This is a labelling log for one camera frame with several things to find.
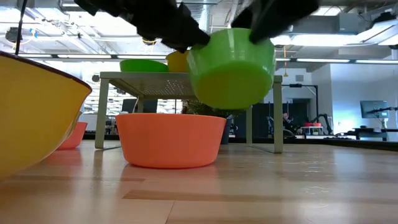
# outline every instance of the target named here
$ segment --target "screen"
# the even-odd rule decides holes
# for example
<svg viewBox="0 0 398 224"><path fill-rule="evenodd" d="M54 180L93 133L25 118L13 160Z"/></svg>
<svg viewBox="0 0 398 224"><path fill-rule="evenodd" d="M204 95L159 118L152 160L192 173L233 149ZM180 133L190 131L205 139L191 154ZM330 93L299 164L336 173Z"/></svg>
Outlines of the screen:
<svg viewBox="0 0 398 224"><path fill-rule="evenodd" d="M389 117L388 111L370 113L373 110L378 110L387 107L388 105L386 100L361 101L362 118L388 118Z"/></svg>

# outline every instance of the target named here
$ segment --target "desk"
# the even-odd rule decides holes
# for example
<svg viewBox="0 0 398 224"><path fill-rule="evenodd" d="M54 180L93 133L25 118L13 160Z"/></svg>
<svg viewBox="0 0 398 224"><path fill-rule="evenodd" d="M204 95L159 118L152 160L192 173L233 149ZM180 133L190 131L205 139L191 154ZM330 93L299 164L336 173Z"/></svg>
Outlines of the desk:
<svg viewBox="0 0 398 224"><path fill-rule="evenodd" d="M355 136L356 140L360 140L361 138L382 138L383 141L387 141L387 134L389 132L398 132L398 129L395 128L378 130L375 131L375 128L354 128L354 131L348 132L347 135Z"/></svg>
<svg viewBox="0 0 398 224"><path fill-rule="evenodd" d="M187 73L152 73L152 72L101 72L99 88L98 118L95 132L95 148L104 147L106 108L108 103L109 84L137 97L138 113L142 113L144 100L149 99L178 99L192 100L196 96ZM282 76L274 77L274 114L275 120L280 116L280 122L275 122L275 147L273 153L283 151L282 127ZM252 108L246 110L246 142L252 146Z"/></svg>

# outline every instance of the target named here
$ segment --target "white wall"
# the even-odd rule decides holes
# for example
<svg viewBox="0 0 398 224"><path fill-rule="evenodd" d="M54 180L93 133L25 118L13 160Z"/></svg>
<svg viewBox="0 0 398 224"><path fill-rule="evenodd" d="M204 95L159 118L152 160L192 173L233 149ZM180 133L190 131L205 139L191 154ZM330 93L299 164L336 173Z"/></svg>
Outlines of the white wall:
<svg viewBox="0 0 398 224"><path fill-rule="evenodd" d="M324 65L311 74L312 84L318 85L318 109L319 113L326 113L333 116L333 103L331 97L331 73L330 65ZM311 103L311 117L316 116L315 102ZM325 121L321 118L320 122L326 127Z"/></svg>
<svg viewBox="0 0 398 224"><path fill-rule="evenodd" d="M376 119L362 119L361 100L387 100L389 106L397 106L397 65L331 65L333 119L335 132L346 132L360 125L380 128ZM396 128L395 112L390 112L387 127ZM396 133L389 133L390 140L398 141Z"/></svg>
<svg viewBox="0 0 398 224"><path fill-rule="evenodd" d="M284 68L280 68L277 71L275 71L275 75L283 76L284 74L285 74ZM282 82L283 85L296 84L296 83L300 83L303 85L312 85L311 73L307 73L305 68L288 68L287 74L289 76L283 77L283 82ZM296 75L303 75L304 82L296 82L295 81ZM286 103L287 101L289 101L289 103L291 103L293 99L312 99L312 98L315 98L315 95L313 93L311 93L311 91L305 87L290 88L287 86L283 86L283 88L282 88L282 102L283 103ZM268 102L273 103L274 102L274 95L272 94L272 89L269 91L269 93L264 98L264 102L265 103L268 103Z"/></svg>

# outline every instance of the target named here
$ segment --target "table leg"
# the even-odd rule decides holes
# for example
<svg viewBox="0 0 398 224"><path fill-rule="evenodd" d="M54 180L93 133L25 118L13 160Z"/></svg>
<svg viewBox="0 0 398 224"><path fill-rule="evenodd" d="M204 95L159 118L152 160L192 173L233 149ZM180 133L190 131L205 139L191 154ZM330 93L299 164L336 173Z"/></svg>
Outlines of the table leg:
<svg viewBox="0 0 398 224"><path fill-rule="evenodd" d="M144 99L143 97L137 97L137 112L138 113L143 113L144 112Z"/></svg>
<svg viewBox="0 0 398 224"><path fill-rule="evenodd" d="M253 144L252 135L252 105L246 110L246 144Z"/></svg>
<svg viewBox="0 0 398 224"><path fill-rule="evenodd" d="M284 149L284 127L282 122L282 76L274 77L274 150L252 144L252 111L246 111L246 142L250 147L271 153L282 153Z"/></svg>
<svg viewBox="0 0 398 224"><path fill-rule="evenodd" d="M99 102L98 102L98 114L97 114L97 125L95 129L95 148L96 149L116 149L120 146L105 148L105 121L106 121L106 109L108 104L108 91L109 91L109 80L101 79L101 85L99 87Z"/></svg>
<svg viewBox="0 0 398 224"><path fill-rule="evenodd" d="M274 153L282 153L284 131L282 122L282 76L274 77Z"/></svg>

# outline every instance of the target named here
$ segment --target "bowl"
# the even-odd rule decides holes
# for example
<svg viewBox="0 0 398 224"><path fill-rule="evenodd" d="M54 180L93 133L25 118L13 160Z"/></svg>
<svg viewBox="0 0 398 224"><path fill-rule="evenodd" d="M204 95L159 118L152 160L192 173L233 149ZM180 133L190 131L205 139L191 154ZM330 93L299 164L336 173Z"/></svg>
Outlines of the bowl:
<svg viewBox="0 0 398 224"><path fill-rule="evenodd" d="M214 162L226 120L190 114L134 113L116 116L124 158L160 169L201 167Z"/></svg>
<svg viewBox="0 0 398 224"><path fill-rule="evenodd" d="M166 56L167 66L169 66L169 72L188 72L187 62L188 51L184 54L180 52L173 52Z"/></svg>
<svg viewBox="0 0 398 224"><path fill-rule="evenodd" d="M74 149L78 147L83 139L87 127L86 122L77 122L75 129L59 147L58 149Z"/></svg>
<svg viewBox="0 0 398 224"><path fill-rule="evenodd" d="M168 72L169 68L162 62L148 59L128 59L119 63L122 72Z"/></svg>
<svg viewBox="0 0 398 224"><path fill-rule="evenodd" d="M85 82L0 52L0 179L40 162L67 138L91 93Z"/></svg>
<svg viewBox="0 0 398 224"><path fill-rule="evenodd" d="M206 46L195 45L187 60L193 91L214 108L245 109L272 88L274 45L249 41L250 30L224 29L211 34Z"/></svg>

